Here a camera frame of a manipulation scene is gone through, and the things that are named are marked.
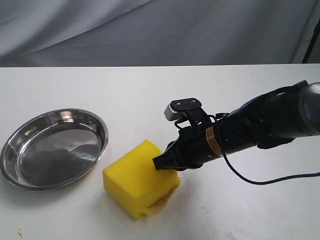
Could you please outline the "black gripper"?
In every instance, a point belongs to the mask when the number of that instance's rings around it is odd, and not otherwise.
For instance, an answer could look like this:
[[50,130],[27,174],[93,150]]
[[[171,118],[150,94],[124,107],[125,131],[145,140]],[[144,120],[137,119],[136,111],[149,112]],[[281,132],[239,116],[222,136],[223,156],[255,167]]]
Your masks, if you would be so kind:
[[201,123],[195,128],[187,126],[178,134],[176,141],[171,141],[161,155],[152,159],[156,170],[198,169],[223,156],[213,123]]

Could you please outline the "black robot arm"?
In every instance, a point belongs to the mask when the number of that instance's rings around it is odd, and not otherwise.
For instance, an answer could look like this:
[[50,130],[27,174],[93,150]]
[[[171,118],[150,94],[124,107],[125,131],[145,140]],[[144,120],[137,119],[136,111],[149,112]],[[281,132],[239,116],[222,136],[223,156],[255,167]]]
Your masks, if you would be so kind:
[[320,133],[320,85],[301,81],[246,102],[230,113],[208,115],[196,98],[173,100],[165,118],[178,138],[153,159],[157,170],[183,171],[251,147],[271,149]]

